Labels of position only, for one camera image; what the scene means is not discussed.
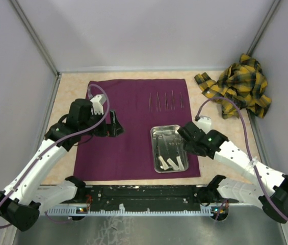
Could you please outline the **purple cloth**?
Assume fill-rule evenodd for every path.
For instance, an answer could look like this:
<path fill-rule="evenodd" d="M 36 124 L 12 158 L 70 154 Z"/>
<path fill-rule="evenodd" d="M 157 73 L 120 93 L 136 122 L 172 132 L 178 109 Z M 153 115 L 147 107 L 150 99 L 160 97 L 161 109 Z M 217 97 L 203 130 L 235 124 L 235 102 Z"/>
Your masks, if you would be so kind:
<path fill-rule="evenodd" d="M 192 120 L 184 79 L 107 80 L 96 82 L 108 95 L 125 131 L 117 137 L 82 138 L 77 147 L 74 176 L 83 181 L 147 180 L 199 177 L 199 162 L 189 155 L 189 168 L 179 173 L 154 170 L 150 130 L 156 126 L 184 126 Z M 156 111 L 156 93 L 161 110 Z M 165 111 L 165 92 L 168 111 Z M 180 92 L 184 108 L 180 107 Z"/>

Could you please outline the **steel instrument tray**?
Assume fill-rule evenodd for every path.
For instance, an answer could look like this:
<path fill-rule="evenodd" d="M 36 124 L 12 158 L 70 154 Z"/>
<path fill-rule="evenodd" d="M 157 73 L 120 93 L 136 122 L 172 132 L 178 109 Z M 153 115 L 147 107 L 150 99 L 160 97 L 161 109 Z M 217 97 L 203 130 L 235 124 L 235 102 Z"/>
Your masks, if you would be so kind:
<path fill-rule="evenodd" d="M 179 173 L 179 172 L 184 172 L 189 168 L 189 161 L 188 161 L 188 156 L 187 156 L 187 152 L 183 149 L 183 145 L 184 145 L 184 141 L 182 139 L 182 137 L 179 135 L 179 133 L 177 132 L 177 130 L 180 128 L 179 125 L 167 125 L 167 126 L 158 126 L 158 127 L 153 127 L 150 130 L 150 136 L 151 136 L 151 144 L 152 144 L 152 155 L 153 155 L 153 164 L 154 164 L 154 170 L 159 173 L 159 174 L 166 174 L 166 173 Z M 182 160 L 182 163 L 184 165 L 184 170 L 178 170 L 178 171 L 174 171 L 172 169 L 172 167 L 168 164 L 169 168 L 167 170 L 164 170 L 162 168 L 162 164 L 158 159 L 159 153 L 158 153 L 158 141 L 157 141 L 157 137 L 159 135 L 164 135 L 167 144 L 168 144 L 168 150 L 169 150 L 169 155 L 168 156 L 162 156 L 164 158 L 164 160 L 167 163 L 167 159 L 171 158 L 176 165 L 178 165 L 176 157 L 178 156 L 173 150 L 171 150 L 171 147 L 169 146 L 169 142 L 168 142 L 168 137 L 169 136 L 173 136 L 173 137 L 177 137 L 180 141 L 180 157 Z"/>

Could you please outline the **white packaged instrument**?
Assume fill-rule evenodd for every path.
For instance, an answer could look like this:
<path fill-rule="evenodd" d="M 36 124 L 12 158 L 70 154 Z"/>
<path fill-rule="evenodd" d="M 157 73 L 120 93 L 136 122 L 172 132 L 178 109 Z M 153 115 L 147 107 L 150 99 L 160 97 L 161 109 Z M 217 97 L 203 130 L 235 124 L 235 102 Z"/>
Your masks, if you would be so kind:
<path fill-rule="evenodd" d="M 159 161 L 162 164 L 162 168 L 164 170 L 167 170 L 169 168 L 168 164 L 166 163 L 166 161 L 164 160 L 164 158 L 162 156 L 158 156 Z"/>

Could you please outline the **surgical scissors steel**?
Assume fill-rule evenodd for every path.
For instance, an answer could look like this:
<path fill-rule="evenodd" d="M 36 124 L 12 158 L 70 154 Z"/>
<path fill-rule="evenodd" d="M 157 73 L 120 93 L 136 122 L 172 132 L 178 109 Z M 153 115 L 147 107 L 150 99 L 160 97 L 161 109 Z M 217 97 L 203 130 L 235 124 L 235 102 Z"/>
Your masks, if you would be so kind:
<path fill-rule="evenodd" d="M 168 156 L 169 155 L 169 150 L 168 150 L 168 144 L 167 141 L 164 137 L 164 135 L 159 135 L 157 137 L 158 141 L 158 153 L 160 156 Z"/>

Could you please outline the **steel tweezers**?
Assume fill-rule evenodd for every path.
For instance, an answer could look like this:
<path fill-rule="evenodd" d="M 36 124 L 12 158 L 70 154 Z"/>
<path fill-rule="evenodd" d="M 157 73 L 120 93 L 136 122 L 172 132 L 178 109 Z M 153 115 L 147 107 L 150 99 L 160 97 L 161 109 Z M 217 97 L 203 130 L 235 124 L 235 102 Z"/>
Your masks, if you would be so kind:
<path fill-rule="evenodd" d="M 160 99 L 159 99 L 159 93 L 156 93 L 156 111 L 159 112 L 161 110 L 161 105 L 160 105 Z"/>
<path fill-rule="evenodd" d="M 165 98 L 165 111 L 168 111 L 169 107 L 168 107 L 168 100 L 167 100 L 167 94 L 166 94 L 166 92 L 165 92 L 164 98 Z"/>
<path fill-rule="evenodd" d="M 183 97 L 182 92 L 180 92 L 180 107 L 184 108 L 184 97 Z"/>

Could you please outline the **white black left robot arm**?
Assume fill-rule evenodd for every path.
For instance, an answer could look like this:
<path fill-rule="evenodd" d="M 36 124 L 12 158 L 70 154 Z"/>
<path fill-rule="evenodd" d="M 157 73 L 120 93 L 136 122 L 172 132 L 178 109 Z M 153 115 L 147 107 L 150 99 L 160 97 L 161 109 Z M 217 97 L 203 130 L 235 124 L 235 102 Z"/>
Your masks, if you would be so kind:
<path fill-rule="evenodd" d="M 38 187 L 83 136 L 117 137 L 124 132 L 115 111 L 104 108 L 109 104 L 104 94 L 88 100 L 76 99 L 68 114 L 50 127 L 32 159 L 9 185 L 0 190 L 0 217 L 8 222 L 8 226 L 26 231 L 50 208 L 65 201 L 79 203 L 86 198 L 86 184 L 75 176 L 65 178 L 43 194 L 38 192 Z"/>

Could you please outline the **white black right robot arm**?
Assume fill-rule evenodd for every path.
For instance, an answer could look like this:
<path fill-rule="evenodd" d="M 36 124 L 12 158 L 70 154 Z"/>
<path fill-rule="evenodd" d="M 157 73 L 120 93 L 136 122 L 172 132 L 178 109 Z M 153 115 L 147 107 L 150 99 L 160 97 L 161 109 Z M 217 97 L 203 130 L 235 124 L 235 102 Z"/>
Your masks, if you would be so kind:
<path fill-rule="evenodd" d="M 235 170 L 245 182 L 216 175 L 207 185 L 208 202 L 237 200 L 258 207 L 278 223 L 288 222 L 288 174 L 264 165 L 216 130 L 208 133 L 193 122 L 178 129 L 187 153 L 209 157 Z"/>

